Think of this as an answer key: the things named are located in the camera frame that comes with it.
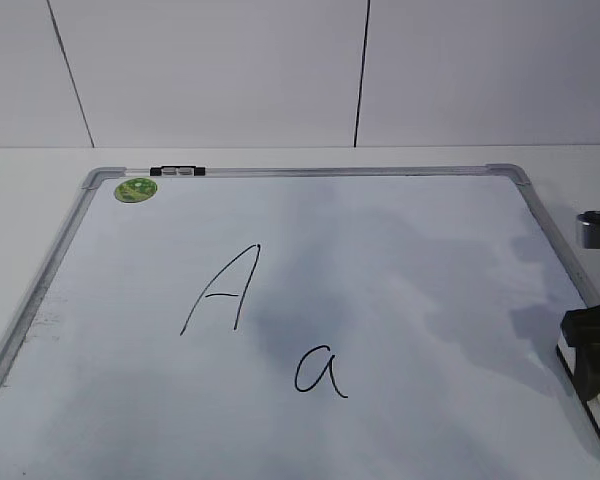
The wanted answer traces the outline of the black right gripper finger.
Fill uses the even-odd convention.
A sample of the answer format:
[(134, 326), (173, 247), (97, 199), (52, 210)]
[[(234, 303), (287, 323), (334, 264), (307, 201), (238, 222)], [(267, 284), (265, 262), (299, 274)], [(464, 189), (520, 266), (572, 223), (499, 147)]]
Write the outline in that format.
[(600, 305), (567, 311), (560, 327), (567, 346), (575, 349), (576, 393), (591, 401), (600, 394)]

